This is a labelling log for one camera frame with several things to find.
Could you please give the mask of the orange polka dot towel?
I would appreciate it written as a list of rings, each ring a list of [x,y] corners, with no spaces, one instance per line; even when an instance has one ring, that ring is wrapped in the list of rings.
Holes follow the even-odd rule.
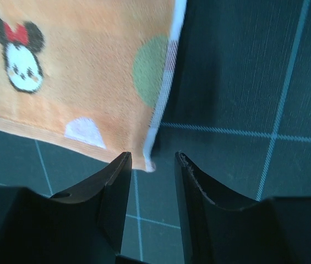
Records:
[[[186,5],[0,1],[0,131],[153,172]]]

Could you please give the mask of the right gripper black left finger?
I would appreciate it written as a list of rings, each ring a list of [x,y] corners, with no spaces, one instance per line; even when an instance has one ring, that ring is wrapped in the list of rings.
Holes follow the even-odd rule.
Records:
[[[129,263],[121,247],[131,174],[124,152],[49,198],[0,187],[0,263]]]

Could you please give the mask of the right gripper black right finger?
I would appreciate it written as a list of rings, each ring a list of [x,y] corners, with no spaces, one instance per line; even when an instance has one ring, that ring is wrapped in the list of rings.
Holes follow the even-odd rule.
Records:
[[[311,263],[311,197],[255,201],[175,154],[185,263]]]

